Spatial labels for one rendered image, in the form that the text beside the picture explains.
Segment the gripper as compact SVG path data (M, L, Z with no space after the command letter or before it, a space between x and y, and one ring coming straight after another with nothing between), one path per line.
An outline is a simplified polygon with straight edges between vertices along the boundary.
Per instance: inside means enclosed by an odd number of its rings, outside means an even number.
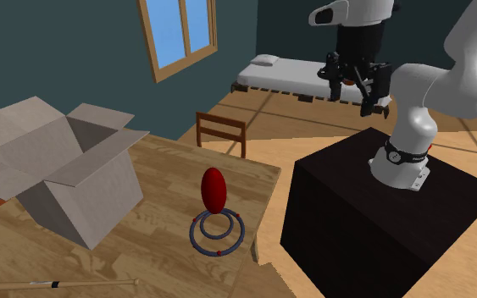
M384 31L384 21L365 26L338 25L336 51L327 54L324 67L317 73L320 79L329 82L329 100L335 102L341 96L342 74L339 62L353 66L353 79L363 96L361 117L378 113L387 119L389 115L389 108L378 105L378 101L390 95L391 65L374 63L381 48Z

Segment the white bed with pillow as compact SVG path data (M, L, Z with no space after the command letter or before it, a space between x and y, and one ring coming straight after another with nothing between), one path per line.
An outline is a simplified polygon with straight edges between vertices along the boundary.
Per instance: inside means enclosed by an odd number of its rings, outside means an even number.
M238 74L231 92L247 92L248 87L257 87L329 99L329 81L317 76L322 67L324 63L321 62L259 54Z

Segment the black robot stand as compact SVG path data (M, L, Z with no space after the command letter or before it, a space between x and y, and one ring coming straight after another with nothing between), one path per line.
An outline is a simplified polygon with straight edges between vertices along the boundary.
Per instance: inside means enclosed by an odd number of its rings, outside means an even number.
M418 191L376 180L369 128L295 162L280 243L324 298L402 298L477 219L477 178L437 158Z

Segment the brown wooden chair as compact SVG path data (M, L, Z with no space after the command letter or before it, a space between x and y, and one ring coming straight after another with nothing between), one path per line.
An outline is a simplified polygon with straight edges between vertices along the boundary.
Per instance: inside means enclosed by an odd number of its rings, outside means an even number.
M201 121L205 120L211 123L222 124L225 126L230 126L237 128L241 131L239 135L233 135L228 132L214 130L207 127L202 127ZM196 141L197 146L202 146L201 134L211 135L226 139L228 141L235 141L241 144L241 158L245 158L247 155L247 144L246 144L246 132L247 124L244 121L229 119L226 117L221 117L218 115L212 115L209 113L196 112Z

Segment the red egg on blue rings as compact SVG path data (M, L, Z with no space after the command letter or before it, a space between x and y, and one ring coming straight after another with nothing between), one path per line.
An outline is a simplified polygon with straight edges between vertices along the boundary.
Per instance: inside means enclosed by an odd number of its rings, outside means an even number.
M189 240L192 247L207 257L223 257L234 252L245 238L245 224L239 213L225 207L227 200L227 184L222 173L217 168L208 168L201 181L201 197L205 210L199 213L192 221L189 228ZM205 221L212 215L224 215L229 220L228 229L220 235L211 235L204 228ZM198 227L203 236L210 240L222 240L233 231L235 222L240 226L240 235L236 242L223 251L208 251L202 248L196 241L194 231Z

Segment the wood-framed window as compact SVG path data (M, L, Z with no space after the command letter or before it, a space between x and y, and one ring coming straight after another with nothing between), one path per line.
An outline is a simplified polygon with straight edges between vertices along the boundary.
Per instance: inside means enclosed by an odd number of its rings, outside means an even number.
M218 50L215 0L136 0L153 80Z

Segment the wooden table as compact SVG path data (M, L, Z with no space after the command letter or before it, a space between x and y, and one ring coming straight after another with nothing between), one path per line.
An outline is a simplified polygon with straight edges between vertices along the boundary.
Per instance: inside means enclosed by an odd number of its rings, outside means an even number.
M269 264L252 260L256 234L280 175L277 167L233 157L157 136L130 149L142 201L88 251L38 226L22 205L0 207L0 283L31 281L113 281L139 279L138 285L99 285L58 289L0 290L0 298L283 298L289 290ZM226 205L239 213L245 238L231 254L207 257L189 240L191 221L202 211L200 184L206 169L225 177ZM205 223L223 233L223 216ZM197 243L208 251L231 247L236 225L224 240Z

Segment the open grey cardboard box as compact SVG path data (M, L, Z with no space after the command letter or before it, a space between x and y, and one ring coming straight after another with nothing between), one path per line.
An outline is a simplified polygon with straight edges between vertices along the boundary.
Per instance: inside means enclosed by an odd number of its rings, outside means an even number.
M87 103L64 115L39 97L0 108L0 199L86 249L143 198L129 148L132 115Z

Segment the wooden baseball bat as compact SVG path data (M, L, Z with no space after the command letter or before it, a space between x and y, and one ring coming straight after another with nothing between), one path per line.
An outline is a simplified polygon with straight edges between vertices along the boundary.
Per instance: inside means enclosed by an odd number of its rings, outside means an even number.
M113 280L113 281L31 281L0 283L0 290L36 290L36 289L58 289L81 286L99 285L138 285L139 279Z

